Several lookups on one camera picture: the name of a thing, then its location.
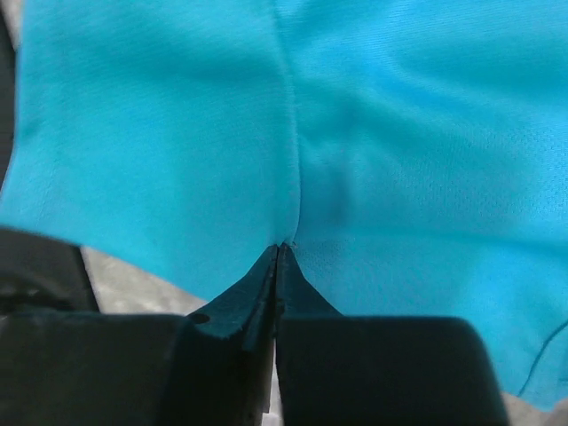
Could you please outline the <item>teal t shirt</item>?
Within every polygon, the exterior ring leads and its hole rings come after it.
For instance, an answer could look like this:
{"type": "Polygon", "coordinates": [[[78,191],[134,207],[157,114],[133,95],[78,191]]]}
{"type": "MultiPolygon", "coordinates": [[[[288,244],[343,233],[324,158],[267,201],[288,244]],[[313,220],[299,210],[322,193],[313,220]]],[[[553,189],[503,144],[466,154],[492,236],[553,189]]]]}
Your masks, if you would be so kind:
{"type": "Polygon", "coordinates": [[[567,395],[567,4],[286,1],[309,170],[381,215],[344,313],[451,315],[501,387],[567,395]]]}

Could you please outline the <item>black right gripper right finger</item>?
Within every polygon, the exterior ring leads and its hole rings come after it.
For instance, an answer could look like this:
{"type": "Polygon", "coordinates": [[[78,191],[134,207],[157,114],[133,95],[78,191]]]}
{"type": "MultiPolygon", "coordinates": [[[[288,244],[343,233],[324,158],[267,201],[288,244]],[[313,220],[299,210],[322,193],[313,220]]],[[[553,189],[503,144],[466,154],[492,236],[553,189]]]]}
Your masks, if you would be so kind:
{"type": "Polygon", "coordinates": [[[345,316],[276,262],[276,367],[287,425],[506,425],[485,346],[452,317],[345,316]]]}

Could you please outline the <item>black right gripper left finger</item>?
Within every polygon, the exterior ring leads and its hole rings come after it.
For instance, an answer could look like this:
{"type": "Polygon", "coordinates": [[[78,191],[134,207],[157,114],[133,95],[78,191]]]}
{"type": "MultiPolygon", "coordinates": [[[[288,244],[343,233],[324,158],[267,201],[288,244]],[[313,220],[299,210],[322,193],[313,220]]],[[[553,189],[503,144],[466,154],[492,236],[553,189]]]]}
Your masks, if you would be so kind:
{"type": "Polygon", "coordinates": [[[199,310],[80,312],[1,276],[4,425],[258,425],[270,406],[278,250],[199,310]]]}

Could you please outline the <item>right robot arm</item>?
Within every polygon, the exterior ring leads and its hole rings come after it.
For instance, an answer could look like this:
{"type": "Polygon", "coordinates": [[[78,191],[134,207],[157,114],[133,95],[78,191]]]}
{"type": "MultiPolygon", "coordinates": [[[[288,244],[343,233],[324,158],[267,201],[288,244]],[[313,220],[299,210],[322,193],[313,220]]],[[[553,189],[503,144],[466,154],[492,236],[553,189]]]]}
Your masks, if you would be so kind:
{"type": "Polygon", "coordinates": [[[381,280],[341,258],[381,215],[309,170],[286,1],[33,1],[15,65],[1,224],[104,249],[212,295],[102,314],[10,268],[1,347],[14,425],[504,425],[457,318],[352,317],[381,280]]]}

